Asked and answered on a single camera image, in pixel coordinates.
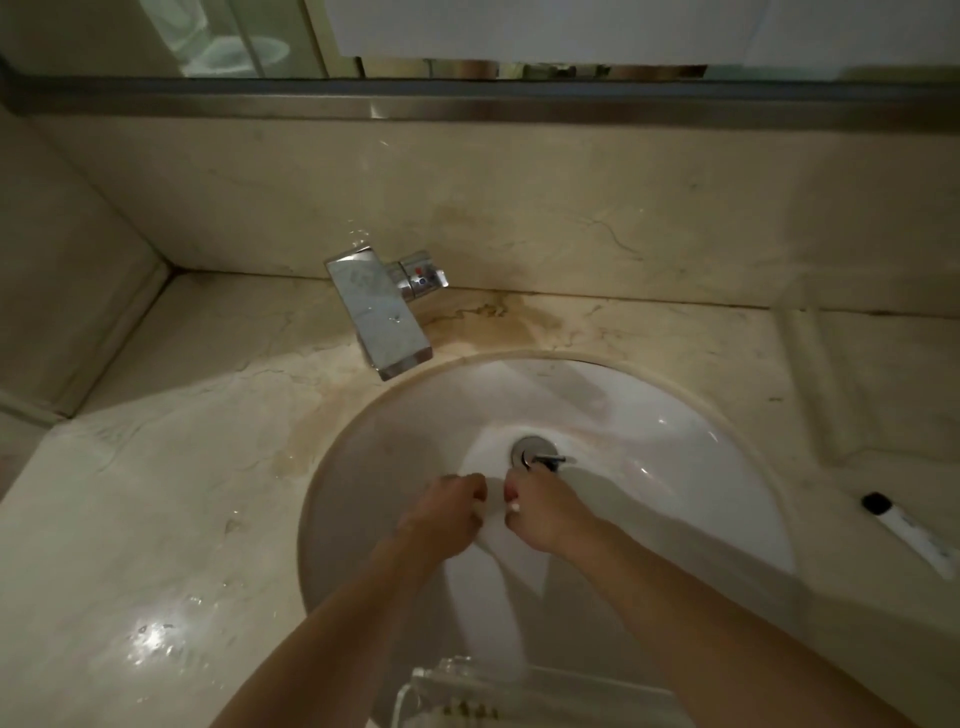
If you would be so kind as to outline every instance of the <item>sink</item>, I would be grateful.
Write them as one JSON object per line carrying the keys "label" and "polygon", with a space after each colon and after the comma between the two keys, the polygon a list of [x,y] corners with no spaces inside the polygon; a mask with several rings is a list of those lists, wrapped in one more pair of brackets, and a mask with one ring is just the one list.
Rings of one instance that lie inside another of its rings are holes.
{"label": "sink", "polygon": [[802,589],[776,499],[733,439],[688,404],[608,367],[561,359],[468,362],[415,377],[362,412],[314,476],[300,521],[307,610],[390,533],[423,484],[480,472],[476,543],[423,590],[373,718],[389,724],[414,667],[469,655],[663,685],[649,657],[568,564],[503,524],[503,476],[525,436],[567,458],[560,475],[595,513],[718,591],[798,633]]}

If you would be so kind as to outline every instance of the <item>marble countertop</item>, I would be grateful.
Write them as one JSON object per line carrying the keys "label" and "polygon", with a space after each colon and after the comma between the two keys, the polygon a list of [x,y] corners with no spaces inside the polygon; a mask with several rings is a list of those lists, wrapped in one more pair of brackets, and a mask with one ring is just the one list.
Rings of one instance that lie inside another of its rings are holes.
{"label": "marble countertop", "polygon": [[960,467],[822,464],[769,311],[449,290],[417,314],[435,358],[385,384],[328,282],[174,280],[0,504],[0,722],[206,725],[303,617],[300,508],[343,426],[436,367],[534,354],[614,366],[724,426],[777,495],[813,646],[921,725],[952,723],[960,581],[857,500],[883,491],[958,544]]}

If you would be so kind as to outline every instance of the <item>drain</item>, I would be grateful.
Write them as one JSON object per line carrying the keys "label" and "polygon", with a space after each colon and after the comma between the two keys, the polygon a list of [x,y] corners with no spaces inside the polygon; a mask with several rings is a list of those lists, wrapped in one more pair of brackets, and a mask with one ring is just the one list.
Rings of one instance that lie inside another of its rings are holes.
{"label": "drain", "polygon": [[557,446],[537,435],[521,437],[510,448],[510,464],[514,468],[530,470],[534,463],[542,463],[556,472],[566,458],[557,452]]}

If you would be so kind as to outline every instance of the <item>sink rim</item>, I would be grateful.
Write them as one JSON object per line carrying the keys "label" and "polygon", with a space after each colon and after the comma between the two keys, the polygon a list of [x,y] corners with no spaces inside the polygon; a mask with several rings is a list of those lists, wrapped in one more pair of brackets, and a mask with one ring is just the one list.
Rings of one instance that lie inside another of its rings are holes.
{"label": "sink rim", "polygon": [[510,350],[509,352],[483,352],[468,354],[458,356],[447,361],[433,359],[426,365],[421,365],[412,370],[409,376],[396,377],[389,382],[376,382],[374,384],[374,391],[378,391],[378,394],[373,396],[372,399],[364,401],[355,412],[349,414],[349,420],[347,423],[330,440],[329,444],[325,448],[324,453],[321,455],[317,467],[310,476],[310,483],[307,486],[306,493],[303,496],[303,502],[300,506],[300,517],[298,518],[297,524],[297,581],[298,590],[300,591],[300,601],[307,613],[309,613],[310,607],[307,603],[307,595],[304,590],[304,584],[306,581],[304,574],[306,569],[306,548],[304,546],[305,533],[307,530],[308,514],[311,513],[314,498],[320,490],[318,483],[324,479],[324,473],[330,467],[331,453],[334,452],[334,450],[336,450],[337,447],[352,434],[356,427],[360,426],[361,419],[364,415],[367,415],[374,407],[379,406],[389,401],[390,398],[406,391],[415,383],[421,382],[434,375],[448,372],[463,366],[509,359],[553,359],[559,361],[578,361],[585,364],[606,367],[661,389],[666,394],[676,398],[681,403],[690,407],[708,423],[718,427],[740,449],[747,461],[756,468],[758,474],[763,480],[763,483],[770,492],[774,503],[777,506],[783,529],[786,532],[786,537],[793,552],[794,562],[796,565],[796,572],[794,576],[802,584],[806,583],[805,563],[801,553],[795,548],[797,540],[795,538],[796,535],[794,533],[793,520],[789,518],[791,511],[786,508],[787,500],[785,493],[783,492],[781,480],[777,477],[773,468],[769,466],[769,464],[766,462],[766,459],[753,445],[753,443],[743,437],[733,426],[733,423],[724,417],[712,405],[693,393],[677,386],[676,384],[673,384],[669,380],[665,380],[663,377],[653,375],[641,366],[633,365],[632,362],[613,361],[600,356],[589,356],[583,354],[570,355],[567,352]]}

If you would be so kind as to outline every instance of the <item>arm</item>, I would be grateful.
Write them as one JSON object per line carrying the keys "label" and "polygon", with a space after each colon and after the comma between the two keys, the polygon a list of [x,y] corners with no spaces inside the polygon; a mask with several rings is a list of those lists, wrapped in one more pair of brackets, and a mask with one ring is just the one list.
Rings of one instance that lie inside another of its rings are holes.
{"label": "arm", "polygon": [[313,611],[253,673],[211,728],[362,728],[420,587],[480,528],[483,475],[430,485],[352,581]]}
{"label": "arm", "polygon": [[596,519],[542,466],[513,470],[507,525],[565,559],[650,650],[703,728],[909,728],[913,724],[777,627]]}

